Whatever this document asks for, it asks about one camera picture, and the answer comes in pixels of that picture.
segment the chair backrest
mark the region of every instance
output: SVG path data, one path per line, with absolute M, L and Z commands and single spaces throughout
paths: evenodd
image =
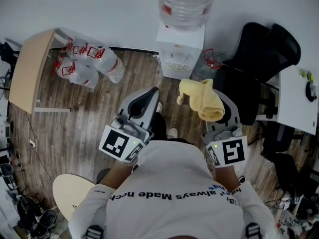
M 10 177 L 14 174 L 14 168 L 10 164 L 1 164 L 0 165 L 0 176 Z
M 214 89 L 224 93 L 237 106 L 240 122 L 252 125 L 258 112 L 260 83 L 250 75 L 222 66 L 214 78 Z
M 264 130 L 264 150 L 274 152 L 287 151 L 294 137 L 294 133 L 295 129 L 293 127 L 269 121 Z
M 14 53 L 14 50 L 12 50 L 7 42 L 4 44 L 0 43 L 0 56 L 2 61 L 7 62 L 10 65 L 15 65 L 18 58 L 14 56 Z
M 294 37 L 278 24 L 269 29 L 251 22 L 244 26 L 235 56 L 224 63 L 266 82 L 283 69 L 297 65 L 301 49 Z
M 301 197 L 304 194 L 304 181 L 296 168 L 293 157 L 289 154 L 275 153 L 273 163 L 280 188 L 284 192 L 288 191 L 292 197 Z
M 51 228 L 56 221 L 56 213 L 53 210 L 46 210 L 44 214 L 41 216 L 39 223 L 45 228 Z
M 23 208 L 22 201 L 18 202 L 16 208 L 20 216 L 19 224 L 22 225 L 22 227 L 29 232 L 33 226 L 33 223 L 36 222 L 34 214 L 30 211 L 25 211 L 25 209 Z

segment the white t-shirt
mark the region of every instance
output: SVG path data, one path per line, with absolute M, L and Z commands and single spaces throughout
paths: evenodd
M 91 225 L 106 239 L 241 239 L 250 222 L 272 238 L 274 218 L 251 184 L 229 193 L 213 181 L 197 147 L 151 141 L 138 165 L 116 191 L 92 188 L 70 220 L 73 239 L 85 238 Z

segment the table leg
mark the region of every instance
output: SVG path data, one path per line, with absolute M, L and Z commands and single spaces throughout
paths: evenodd
M 68 40 L 65 39 L 63 36 L 59 35 L 58 33 L 54 33 L 54 38 L 57 39 L 63 45 L 66 45 Z
M 263 121 L 277 121 L 277 115 L 273 115 L 272 119 L 268 119 L 266 115 L 257 115 L 256 120 L 263 120 Z
M 43 107 L 35 107 L 34 111 L 36 113 L 69 113 L 70 109 L 65 108 L 43 108 Z

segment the yellow cloth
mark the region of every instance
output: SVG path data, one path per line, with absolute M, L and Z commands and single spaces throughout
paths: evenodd
M 189 79 L 181 80 L 177 103 L 181 105 L 184 95 L 189 96 L 189 106 L 198 112 L 202 120 L 214 122 L 221 120 L 225 114 L 224 105 L 219 96 L 213 91 L 213 80 L 197 82 Z

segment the white wall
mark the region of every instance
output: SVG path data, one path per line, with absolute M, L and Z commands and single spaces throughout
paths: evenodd
M 80 32 L 110 46 L 156 50 L 157 0 L 0 0 L 0 39 L 19 43 L 53 27 Z M 232 55 L 249 21 L 285 27 L 299 42 L 299 66 L 319 78 L 319 0 L 215 0 L 205 47 Z

